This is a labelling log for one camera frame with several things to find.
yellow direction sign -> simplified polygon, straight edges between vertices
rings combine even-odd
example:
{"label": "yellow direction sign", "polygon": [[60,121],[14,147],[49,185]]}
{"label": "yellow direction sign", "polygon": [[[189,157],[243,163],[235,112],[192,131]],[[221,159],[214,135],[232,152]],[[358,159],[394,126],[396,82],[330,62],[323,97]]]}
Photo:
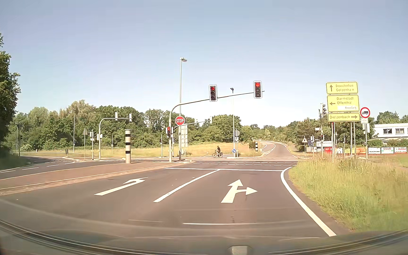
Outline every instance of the yellow direction sign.
{"label": "yellow direction sign", "polygon": [[358,95],[327,96],[328,112],[359,112]]}
{"label": "yellow direction sign", "polygon": [[328,113],[329,122],[360,121],[360,113]]}
{"label": "yellow direction sign", "polygon": [[357,82],[328,82],[327,94],[357,94]]}

black and white bollard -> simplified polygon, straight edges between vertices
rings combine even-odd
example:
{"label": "black and white bollard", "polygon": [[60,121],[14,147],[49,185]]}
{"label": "black and white bollard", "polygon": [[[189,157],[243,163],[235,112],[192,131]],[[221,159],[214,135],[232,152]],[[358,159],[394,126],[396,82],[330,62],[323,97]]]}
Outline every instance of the black and white bollard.
{"label": "black and white bollard", "polygon": [[132,131],[130,129],[125,130],[125,163],[132,163],[132,154],[130,153],[132,141]]}

arrow on sign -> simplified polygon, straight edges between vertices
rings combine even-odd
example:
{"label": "arrow on sign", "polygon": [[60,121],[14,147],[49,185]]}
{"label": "arrow on sign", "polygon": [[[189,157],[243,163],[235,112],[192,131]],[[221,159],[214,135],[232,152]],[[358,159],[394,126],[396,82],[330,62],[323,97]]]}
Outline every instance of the arrow on sign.
{"label": "arrow on sign", "polygon": [[239,186],[243,186],[243,184],[242,184],[242,182],[240,180],[236,180],[235,182],[229,184],[228,186],[231,186],[231,188],[229,189],[230,191],[228,191],[228,193],[224,196],[223,200],[221,200],[222,203],[232,203],[232,202],[234,202],[235,194],[237,194],[239,192],[245,192],[245,195],[258,192],[257,190],[252,189],[250,187],[246,187],[245,190],[238,190],[237,188]]}
{"label": "arrow on sign", "polygon": [[137,178],[137,179],[128,180],[128,181],[126,181],[126,182],[123,183],[123,184],[126,184],[126,183],[130,183],[130,184],[123,185],[123,186],[120,186],[120,187],[117,187],[117,188],[114,188],[114,189],[110,189],[110,190],[107,190],[107,191],[102,191],[102,192],[97,193],[97,194],[94,194],[94,195],[103,196],[103,195],[109,194],[109,193],[111,193],[111,192],[115,192],[115,191],[121,190],[121,189],[123,189],[123,188],[127,188],[127,187],[133,186],[133,185],[135,185],[135,184],[142,183],[142,182],[145,181],[145,180],[142,180],[142,179],[144,179],[144,178],[147,178],[147,177],[142,177],[142,178]]}

windshield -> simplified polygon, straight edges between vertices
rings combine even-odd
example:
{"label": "windshield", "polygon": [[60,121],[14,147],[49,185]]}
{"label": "windshield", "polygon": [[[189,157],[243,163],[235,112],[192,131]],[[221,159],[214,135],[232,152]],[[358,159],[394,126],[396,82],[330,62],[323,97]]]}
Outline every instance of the windshield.
{"label": "windshield", "polygon": [[408,1],[0,1],[2,254],[408,254]]}

cyclist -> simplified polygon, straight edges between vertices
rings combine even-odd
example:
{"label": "cyclist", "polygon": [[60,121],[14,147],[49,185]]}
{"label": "cyclist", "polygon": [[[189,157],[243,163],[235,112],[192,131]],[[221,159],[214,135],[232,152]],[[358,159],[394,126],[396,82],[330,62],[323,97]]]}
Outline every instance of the cyclist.
{"label": "cyclist", "polygon": [[219,146],[219,145],[217,146],[217,149],[216,149],[215,151],[217,152],[217,155],[220,155],[220,154],[221,154],[221,149],[220,149],[220,146]]}

